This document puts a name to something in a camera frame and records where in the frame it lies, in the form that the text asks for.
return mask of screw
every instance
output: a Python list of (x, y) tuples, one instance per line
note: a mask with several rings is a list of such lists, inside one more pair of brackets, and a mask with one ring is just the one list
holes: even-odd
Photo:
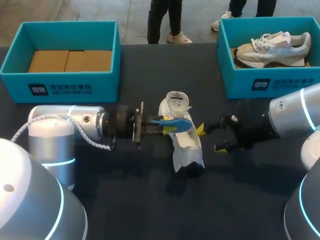
[(90, 117), (89, 117), (89, 116), (85, 116), (85, 117), (83, 118), (83, 121), (84, 121), (85, 123), (90, 122)]

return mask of sneaker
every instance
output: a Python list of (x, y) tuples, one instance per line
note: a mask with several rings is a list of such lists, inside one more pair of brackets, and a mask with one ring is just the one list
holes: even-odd
[(305, 57), (311, 48), (311, 35), (290, 36), (289, 32), (264, 34), (252, 43), (235, 50), (236, 59), (252, 68), (264, 68), (269, 63), (280, 63), (291, 67), (305, 66)]
[[(159, 116), (166, 116), (169, 119), (185, 118), (192, 122), (188, 113), (189, 98), (179, 91), (171, 91), (166, 98), (160, 103)], [(177, 172), (181, 167), (186, 167), (195, 162), (205, 168), (202, 159), (202, 148), (197, 130), (192, 123), (192, 127), (185, 132), (169, 133), (173, 147), (173, 167)]]
[(231, 19), (231, 18), (233, 18), (233, 16), (231, 15), (231, 11), (226, 11), (225, 14), (222, 15), (222, 17), (220, 17), (219, 20), (214, 21), (211, 24), (211, 29), (214, 30), (214, 31), (218, 31), (219, 30), (219, 25), (220, 25), (220, 20), (221, 19)]
[(184, 35), (182, 31), (176, 36), (173, 36), (169, 31), (166, 36), (166, 42), (168, 44), (191, 44), (192, 43), (192, 41), (189, 38), (187, 38), (187, 36)]

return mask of white cable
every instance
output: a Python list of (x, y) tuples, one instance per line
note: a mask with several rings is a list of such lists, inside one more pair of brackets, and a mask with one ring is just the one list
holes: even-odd
[(78, 129), (79, 133), (81, 134), (81, 136), (83, 137), (83, 139), (90, 145), (99, 148), (99, 149), (105, 149), (105, 150), (111, 150), (109, 145), (103, 145), (103, 144), (99, 144), (96, 143), (94, 141), (92, 141), (88, 135), (85, 133), (85, 131), (82, 129), (81, 125), (79, 124), (79, 122), (77, 120), (75, 120), (74, 118), (72, 118), (69, 115), (66, 114), (54, 114), (54, 115), (41, 115), (38, 117), (35, 117), (33, 119), (31, 119), (30, 121), (28, 121), (27, 123), (25, 123), (22, 127), (20, 127), (20, 129), (16, 132), (16, 134), (13, 136), (13, 138), (11, 139), (11, 142), (15, 142), (17, 140), (17, 138), (34, 122), (37, 121), (41, 121), (41, 120), (45, 120), (45, 119), (63, 119), (63, 120), (69, 120), (73, 126)]

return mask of sneaker on foot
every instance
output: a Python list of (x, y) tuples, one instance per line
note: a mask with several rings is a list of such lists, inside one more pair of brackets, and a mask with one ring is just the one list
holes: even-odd
[(264, 68), (269, 63), (280, 63), (291, 67), (303, 67), (311, 48), (311, 35), (290, 36), (289, 32), (264, 34), (252, 43), (235, 50), (237, 60), (252, 68)]
[(219, 25), (220, 25), (220, 20), (221, 19), (230, 19), (230, 18), (233, 18), (233, 16), (231, 15), (231, 11), (227, 11), (224, 15), (222, 15), (222, 17), (220, 17), (219, 20), (214, 21), (211, 24), (211, 29), (214, 30), (214, 31), (218, 31), (219, 30)]
[[(179, 91), (171, 91), (166, 98), (160, 103), (159, 115), (166, 116), (169, 119), (185, 118), (192, 122), (192, 118), (188, 113), (189, 98)], [(195, 162), (205, 168), (202, 159), (202, 148), (197, 130), (192, 123), (192, 127), (185, 132), (169, 133), (173, 147), (173, 166), (175, 172), (181, 167), (186, 167)]]
[(191, 44), (192, 43), (192, 41), (189, 38), (187, 38), (187, 36), (184, 35), (182, 31), (176, 36), (173, 36), (169, 31), (166, 36), (166, 42), (168, 44)]

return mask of black pants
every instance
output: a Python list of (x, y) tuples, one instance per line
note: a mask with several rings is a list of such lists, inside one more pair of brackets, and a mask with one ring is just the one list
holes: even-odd
[[(242, 9), (246, 5), (247, 0), (231, 0), (229, 11), (232, 16), (238, 18), (242, 15)], [(272, 17), (276, 8), (277, 0), (258, 0), (258, 8), (256, 17)]]
[(151, 0), (147, 32), (149, 44), (159, 43), (161, 22), (167, 11), (169, 11), (171, 34), (175, 36), (180, 33), (182, 0)]

